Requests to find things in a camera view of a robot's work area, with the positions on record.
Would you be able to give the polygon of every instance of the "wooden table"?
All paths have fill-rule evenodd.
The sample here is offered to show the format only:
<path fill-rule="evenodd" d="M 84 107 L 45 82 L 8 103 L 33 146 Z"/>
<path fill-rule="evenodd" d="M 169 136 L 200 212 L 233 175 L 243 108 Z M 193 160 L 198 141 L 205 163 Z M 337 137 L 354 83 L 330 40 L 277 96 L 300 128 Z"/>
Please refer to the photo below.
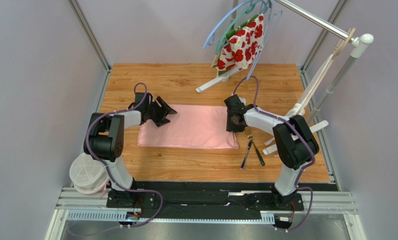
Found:
<path fill-rule="evenodd" d="M 110 76 L 101 112 L 125 109 L 134 100 L 133 88 L 138 82 L 147 85 L 154 98 L 161 96 L 169 105 L 224 106 L 234 87 L 247 75 L 240 72 L 209 89 L 197 93 L 195 88 L 215 77 L 210 64 L 115 64 Z M 260 82 L 257 105 L 269 112 L 285 115 L 303 91 L 299 73 L 294 64 L 259 64 L 254 75 Z M 255 81 L 242 83 L 237 93 L 251 103 L 255 94 Z M 139 127 L 125 130 L 123 159 L 129 173 L 136 180 L 152 181 L 226 181 L 274 182 L 282 165 L 273 155 L 265 156 L 262 166 L 251 150 L 246 169 L 240 164 L 246 151 L 246 134 L 237 133 L 238 150 L 203 150 L 166 147 L 138 147 Z M 252 129 L 254 142 L 262 150 L 271 135 Z M 321 153 L 316 163 L 304 172 L 302 182 L 328 182 L 329 176 Z"/>

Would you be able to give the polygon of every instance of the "teal hanger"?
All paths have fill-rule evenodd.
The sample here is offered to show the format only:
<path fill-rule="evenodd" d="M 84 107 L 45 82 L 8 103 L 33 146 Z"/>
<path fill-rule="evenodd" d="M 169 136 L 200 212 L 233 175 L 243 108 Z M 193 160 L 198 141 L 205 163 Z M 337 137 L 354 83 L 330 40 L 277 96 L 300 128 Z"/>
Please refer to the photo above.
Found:
<path fill-rule="evenodd" d="M 226 40 L 226 44 L 228 44 L 228 39 L 225 37 L 228 33 L 228 31 L 234 26 L 234 24 L 245 14 L 249 14 L 251 13 L 254 8 L 255 5 L 257 3 L 262 3 L 261 5 L 261 11 L 260 14 L 264 14 L 268 11 L 268 9 L 271 8 L 271 0 L 252 0 L 249 4 L 249 7 L 244 10 L 241 14 L 239 14 L 234 20 L 233 22 L 230 23 L 230 25 L 228 26 L 228 28 L 225 30 L 225 32 L 222 35 L 222 38 L 219 40 L 217 48 L 215 50 L 215 54 L 218 55 L 219 52 L 221 51 L 221 48 L 223 48 L 224 46 L 222 45 L 223 41 Z"/>

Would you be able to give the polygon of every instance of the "white wall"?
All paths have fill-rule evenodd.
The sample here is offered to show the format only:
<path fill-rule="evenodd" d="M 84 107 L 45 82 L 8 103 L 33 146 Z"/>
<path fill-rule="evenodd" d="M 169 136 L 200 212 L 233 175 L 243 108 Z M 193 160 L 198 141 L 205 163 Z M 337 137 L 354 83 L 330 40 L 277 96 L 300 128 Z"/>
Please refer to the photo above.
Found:
<path fill-rule="evenodd" d="M 104 78 L 66 0 L 0 0 L 0 240 L 44 239 Z"/>
<path fill-rule="evenodd" d="M 203 44 L 233 4 L 233 0 L 78 1 L 111 64 L 210 63 L 216 45 L 203 50 Z M 337 0 L 292 2 L 327 19 Z M 273 12 L 279 10 L 283 10 L 283 18 L 260 63 L 302 65 L 321 29 L 274 3 Z M 226 21 L 216 39 L 228 25 Z"/>
<path fill-rule="evenodd" d="M 351 0 L 337 25 L 375 41 L 321 111 L 336 175 L 353 194 L 367 238 L 398 239 L 398 1 Z M 324 44 L 310 79 L 336 42 L 331 36 Z M 351 50 L 336 60 L 316 100 Z"/>

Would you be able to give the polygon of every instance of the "pink cloth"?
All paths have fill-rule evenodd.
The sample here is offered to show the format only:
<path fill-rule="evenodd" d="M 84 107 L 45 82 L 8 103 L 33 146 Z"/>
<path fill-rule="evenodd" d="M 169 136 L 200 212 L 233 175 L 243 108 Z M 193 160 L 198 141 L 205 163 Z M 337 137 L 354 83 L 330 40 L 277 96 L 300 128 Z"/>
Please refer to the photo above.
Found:
<path fill-rule="evenodd" d="M 178 114 L 157 127 L 149 120 L 141 125 L 137 145 L 183 149 L 239 149 L 236 135 L 226 131 L 227 107 L 170 104 Z"/>

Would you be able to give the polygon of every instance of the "light blue hanger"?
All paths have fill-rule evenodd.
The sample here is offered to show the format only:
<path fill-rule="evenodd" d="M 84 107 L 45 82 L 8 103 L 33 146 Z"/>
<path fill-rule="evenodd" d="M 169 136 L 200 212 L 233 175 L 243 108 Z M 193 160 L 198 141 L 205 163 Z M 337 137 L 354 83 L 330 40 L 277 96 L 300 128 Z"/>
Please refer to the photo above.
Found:
<path fill-rule="evenodd" d="M 215 50 L 215 54 L 218 55 L 219 51 L 221 50 L 221 48 L 223 48 L 224 46 L 222 45 L 223 41 L 226 40 L 226 44 L 228 44 L 228 39 L 225 37 L 228 33 L 228 31 L 231 29 L 232 26 L 234 26 L 234 24 L 237 22 L 237 20 L 239 20 L 239 18 L 241 18 L 244 14 L 249 14 L 253 11 L 253 9 L 255 8 L 255 5 L 257 3 L 262 3 L 264 4 L 264 7 L 261 4 L 261 9 L 260 9 L 260 14 L 263 14 L 265 12 L 268 11 L 268 9 L 271 8 L 271 0 L 252 0 L 249 2 L 250 5 L 249 7 L 244 10 L 241 14 L 239 14 L 234 20 L 233 22 L 230 23 L 230 25 L 228 26 L 228 28 L 225 30 L 225 32 L 222 34 L 222 38 L 219 40 L 218 45 L 216 47 Z"/>
<path fill-rule="evenodd" d="M 268 15 L 268 23 L 267 23 L 267 26 L 265 27 L 264 36 L 265 36 L 266 33 L 267 33 L 267 29 L 268 29 L 268 26 L 270 25 L 271 20 L 272 20 L 274 17 L 276 17 L 276 16 L 279 16 L 279 18 L 277 19 L 276 24 L 275 24 L 274 27 L 271 29 L 271 31 L 270 31 L 270 33 L 268 34 L 267 38 L 265 39 L 265 37 L 264 37 L 264 38 L 262 39 L 262 42 L 263 42 L 264 44 L 261 45 L 261 48 L 260 48 L 259 53 L 255 56 L 255 59 L 254 59 L 254 61 L 253 61 L 253 63 L 252 63 L 251 69 L 249 70 L 249 73 L 248 73 L 248 76 L 246 77 L 246 80 L 249 80 L 249 78 L 251 77 L 252 72 L 255 70 L 255 66 L 256 66 L 256 64 L 258 63 L 259 57 L 261 56 L 262 50 L 264 49 L 265 45 L 267 44 L 267 41 L 270 39 L 270 35 L 273 33 L 273 30 L 276 28 L 276 26 L 277 26 L 277 25 L 279 24 L 279 22 L 280 22 L 280 19 L 282 18 L 283 11 L 280 10 L 278 13 L 275 13 L 273 16 L 271 15 L 271 11 L 272 11 L 272 10 L 270 10 L 270 14 Z"/>
<path fill-rule="evenodd" d="M 223 23 L 225 20 L 227 20 L 227 18 L 228 18 L 229 16 L 231 16 L 232 13 L 234 13 L 236 10 L 238 10 L 239 8 L 241 8 L 243 5 L 245 5 L 245 4 L 247 4 L 247 3 L 251 2 L 251 1 L 252 1 L 252 0 L 246 0 L 246 1 L 242 2 L 241 4 L 237 5 L 237 6 L 236 6 L 235 8 L 233 8 L 231 11 L 229 11 L 229 12 L 227 13 L 227 15 L 224 16 L 224 17 L 221 19 L 221 21 L 219 21 L 219 23 L 217 24 L 217 26 L 215 26 L 214 29 L 211 31 L 211 33 L 209 34 L 208 38 L 207 38 L 206 41 L 205 41 L 205 44 L 203 45 L 203 49 L 205 49 L 207 45 L 212 46 L 212 45 L 214 45 L 217 41 L 219 41 L 219 39 L 218 39 L 217 41 L 214 41 L 214 40 L 215 40 L 215 32 L 217 31 L 217 29 L 222 25 L 222 23 Z"/>

